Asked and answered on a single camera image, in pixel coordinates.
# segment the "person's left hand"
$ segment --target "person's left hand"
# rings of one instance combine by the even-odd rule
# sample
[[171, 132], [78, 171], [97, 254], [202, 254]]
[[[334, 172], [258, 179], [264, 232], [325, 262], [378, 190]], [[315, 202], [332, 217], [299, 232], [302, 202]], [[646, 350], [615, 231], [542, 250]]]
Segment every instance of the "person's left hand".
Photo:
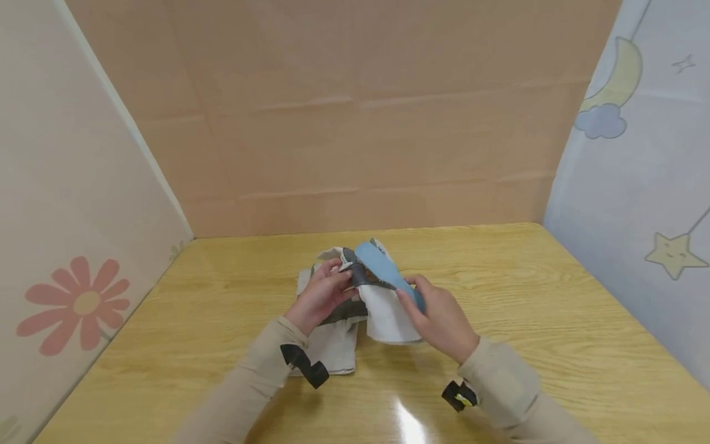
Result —
[[338, 305], [358, 294], [357, 289], [348, 289], [351, 286], [352, 271], [338, 272], [342, 263], [340, 259], [323, 262], [285, 313], [284, 318], [304, 335], [310, 336], [313, 329], [333, 313]]

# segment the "beige long sleeve shirt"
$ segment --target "beige long sleeve shirt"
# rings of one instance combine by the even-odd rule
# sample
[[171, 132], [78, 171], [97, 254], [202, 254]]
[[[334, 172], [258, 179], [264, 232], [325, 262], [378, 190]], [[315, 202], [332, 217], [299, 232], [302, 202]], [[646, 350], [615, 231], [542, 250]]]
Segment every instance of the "beige long sleeve shirt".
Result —
[[[290, 368], [282, 344], [306, 348], [308, 339], [281, 317], [251, 343], [246, 356], [185, 421], [174, 444], [243, 443], [259, 414], [281, 388]], [[459, 376], [479, 407], [517, 444], [594, 444], [598, 441], [552, 398], [540, 393], [535, 371], [505, 344], [482, 337]]]

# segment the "flower decal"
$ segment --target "flower decal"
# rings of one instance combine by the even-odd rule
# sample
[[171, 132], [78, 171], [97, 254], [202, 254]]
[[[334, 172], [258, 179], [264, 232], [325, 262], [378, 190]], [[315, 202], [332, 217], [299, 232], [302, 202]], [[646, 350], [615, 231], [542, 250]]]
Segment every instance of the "flower decal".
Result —
[[174, 260], [176, 260], [178, 258], [178, 256], [180, 255], [180, 253], [182, 253], [182, 251], [184, 249], [185, 249], [185, 242], [184, 241], [180, 241], [179, 244], [173, 245], [170, 248], [170, 257], [168, 257], [168, 261], [173, 262]]
[[20, 424], [17, 416], [10, 416], [0, 422], [0, 444], [9, 443], [12, 438], [20, 433]]
[[70, 269], [58, 269], [52, 273], [52, 280], [59, 287], [38, 283], [25, 293], [25, 299], [32, 303], [57, 306], [30, 316], [17, 326], [17, 335], [24, 337], [58, 324], [40, 346], [40, 353], [44, 356], [59, 354], [79, 324], [83, 350], [96, 348], [102, 337], [110, 340], [110, 336], [99, 326], [99, 320], [115, 330], [124, 323], [119, 311], [130, 305], [128, 299], [115, 299], [129, 287], [127, 279], [111, 285], [119, 274], [119, 263], [115, 260], [109, 259], [101, 265], [93, 283], [87, 258], [75, 257]]

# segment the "wall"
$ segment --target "wall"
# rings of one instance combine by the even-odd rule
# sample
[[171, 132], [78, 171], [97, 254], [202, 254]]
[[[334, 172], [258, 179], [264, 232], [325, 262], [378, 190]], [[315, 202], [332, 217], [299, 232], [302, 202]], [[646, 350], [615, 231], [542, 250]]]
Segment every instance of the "wall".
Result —
[[67, 0], [198, 237], [541, 221], [619, 0]]
[[709, 39], [704, 0], [624, 2], [545, 224], [710, 388]]
[[0, 2], [0, 57], [4, 444], [35, 435], [192, 234], [63, 2]]

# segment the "wood grain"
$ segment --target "wood grain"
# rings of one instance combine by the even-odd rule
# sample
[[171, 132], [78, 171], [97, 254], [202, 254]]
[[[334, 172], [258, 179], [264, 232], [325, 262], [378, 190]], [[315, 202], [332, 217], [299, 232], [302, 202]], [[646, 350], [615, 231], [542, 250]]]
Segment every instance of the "wood grain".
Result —
[[[166, 443], [252, 337], [289, 306], [322, 249], [378, 237], [403, 272], [449, 288], [603, 443], [707, 443], [710, 396], [539, 225], [199, 239], [128, 321], [37, 443]], [[290, 379], [256, 443], [494, 443], [477, 409], [441, 398], [456, 366], [360, 329], [353, 375]]]

